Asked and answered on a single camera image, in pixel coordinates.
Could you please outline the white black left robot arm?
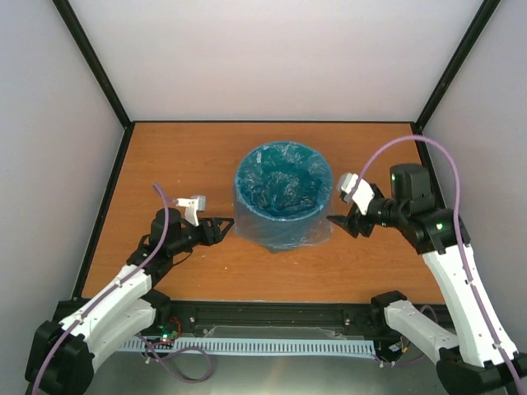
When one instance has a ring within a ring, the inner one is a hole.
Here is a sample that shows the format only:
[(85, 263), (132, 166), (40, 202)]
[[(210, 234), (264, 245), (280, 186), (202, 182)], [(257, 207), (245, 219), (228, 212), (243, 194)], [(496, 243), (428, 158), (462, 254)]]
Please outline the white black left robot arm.
[(155, 289), (174, 258), (223, 241), (231, 218), (191, 223), (175, 208), (160, 209), (137, 249), (96, 296), (59, 321), (46, 321), (32, 341), (25, 377), (37, 394), (83, 394), (97, 370), (128, 340), (170, 325), (170, 298)]

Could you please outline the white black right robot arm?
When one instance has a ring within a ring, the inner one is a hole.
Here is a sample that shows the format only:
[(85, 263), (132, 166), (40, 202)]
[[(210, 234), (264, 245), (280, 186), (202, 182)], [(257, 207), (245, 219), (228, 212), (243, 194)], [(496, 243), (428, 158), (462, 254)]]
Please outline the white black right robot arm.
[(454, 325), (450, 332), (421, 313), (398, 291), (371, 300), (376, 331), (394, 330), (435, 365), (449, 394), (482, 394), (526, 376), (526, 355), (505, 333), (482, 284), (467, 231), (455, 236), (454, 213), (439, 208), (430, 176), (419, 164), (390, 169), (391, 195), (357, 174), (343, 174), (337, 190), (350, 204), (346, 216), (329, 220), (352, 237), (368, 237), (379, 225), (398, 230), (434, 276)]

